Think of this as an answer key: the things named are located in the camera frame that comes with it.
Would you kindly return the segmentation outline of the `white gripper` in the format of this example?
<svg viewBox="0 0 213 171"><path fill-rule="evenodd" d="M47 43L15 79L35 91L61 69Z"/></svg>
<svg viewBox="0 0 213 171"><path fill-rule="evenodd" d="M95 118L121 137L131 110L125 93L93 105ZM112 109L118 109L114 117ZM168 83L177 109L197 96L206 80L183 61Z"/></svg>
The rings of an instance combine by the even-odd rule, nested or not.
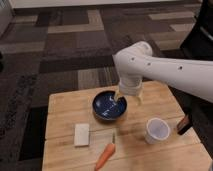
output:
<svg viewBox="0 0 213 171"><path fill-rule="evenodd" d="M115 91L114 100L118 101L124 95L136 96L137 105L142 104L142 95L139 94L142 88L141 80L121 78L118 84L119 91Z"/></svg>

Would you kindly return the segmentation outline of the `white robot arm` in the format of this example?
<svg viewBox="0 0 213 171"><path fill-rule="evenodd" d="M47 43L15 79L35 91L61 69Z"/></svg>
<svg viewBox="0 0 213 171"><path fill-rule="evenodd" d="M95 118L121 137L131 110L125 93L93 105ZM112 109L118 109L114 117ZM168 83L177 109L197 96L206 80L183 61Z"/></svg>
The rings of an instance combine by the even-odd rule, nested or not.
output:
<svg viewBox="0 0 213 171"><path fill-rule="evenodd" d="M113 60L124 95L137 96L146 77L213 103L213 61L153 57L144 41L118 51Z"/></svg>

